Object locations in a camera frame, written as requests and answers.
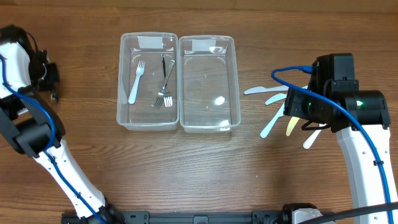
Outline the metal fork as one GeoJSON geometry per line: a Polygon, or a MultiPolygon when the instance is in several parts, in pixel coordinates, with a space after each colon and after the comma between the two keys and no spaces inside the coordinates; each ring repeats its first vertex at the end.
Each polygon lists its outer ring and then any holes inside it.
{"type": "Polygon", "coordinates": [[[172,94],[168,89],[165,89],[164,105],[166,108],[171,108],[173,106],[172,94]]]}
{"type": "Polygon", "coordinates": [[[157,94],[157,97],[156,97],[156,100],[155,100],[155,104],[154,104],[155,106],[160,107],[160,106],[162,106],[164,104],[165,89],[167,89],[167,83],[168,83],[168,80],[169,80],[169,78],[171,76],[171,73],[172,73],[172,70],[174,68],[174,65],[175,65],[175,60],[171,60],[169,62],[169,64],[168,64],[167,74],[166,74],[166,77],[164,79],[164,83],[162,85],[162,88],[160,89],[160,91],[157,94]]]}

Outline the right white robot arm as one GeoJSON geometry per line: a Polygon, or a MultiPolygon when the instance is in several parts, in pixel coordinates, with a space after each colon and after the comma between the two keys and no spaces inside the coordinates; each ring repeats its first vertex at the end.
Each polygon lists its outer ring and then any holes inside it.
{"type": "Polygon", "coordinates": [[[306,88],[273,79],[289,88],[284,114],[305,120],[302,130],[330,129],[343,153],[353,209],[310,216],[311,208],[288,212],[291,223],[397,223],[397,189],[391,166],[387,101],[379,90],[360,90],[352,54],[317,57],[312,65],[297,65],[310,75],[306,88]]]}

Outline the white plastic knife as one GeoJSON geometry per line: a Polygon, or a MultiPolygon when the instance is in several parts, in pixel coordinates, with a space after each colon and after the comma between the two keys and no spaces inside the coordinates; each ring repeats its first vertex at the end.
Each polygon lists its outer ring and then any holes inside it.
{"type": "Polygon", "coordinates": [[[321,129],[314,130],[314,132],[304,141],[302,144],[304,149],[310,149],[312,144],[315,142],[318,135],[321,133],[321,129]]]}

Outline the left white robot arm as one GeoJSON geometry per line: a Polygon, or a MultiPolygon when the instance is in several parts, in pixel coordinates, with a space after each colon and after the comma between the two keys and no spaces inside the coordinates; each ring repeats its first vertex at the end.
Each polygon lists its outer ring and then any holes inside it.
{"type": "Polygon", "coordinates": [[[47,51],[15,25],[1,28],[1,135],[19,154],[40,164],[74,206],[74,223],[125,223],[74,160],[59,116],[39,93],[58,101],[60,76],[47,51]]]}

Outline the white plastic fork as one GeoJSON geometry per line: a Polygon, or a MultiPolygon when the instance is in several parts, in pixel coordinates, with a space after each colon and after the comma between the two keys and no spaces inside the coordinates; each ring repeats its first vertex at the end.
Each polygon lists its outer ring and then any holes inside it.
{"type": "Polygon", "coordinates": [[[129,98],[128,98],[128,103],[129,104],[134,104],[136,102],[137,98],[137,91],[138,91],[138,86],[139,86],[139,81],[141,76],[143,76],[145,70],[145,62],[144,61],[139,61],[136,69],[136,78],[134,80],[129,98]]]}

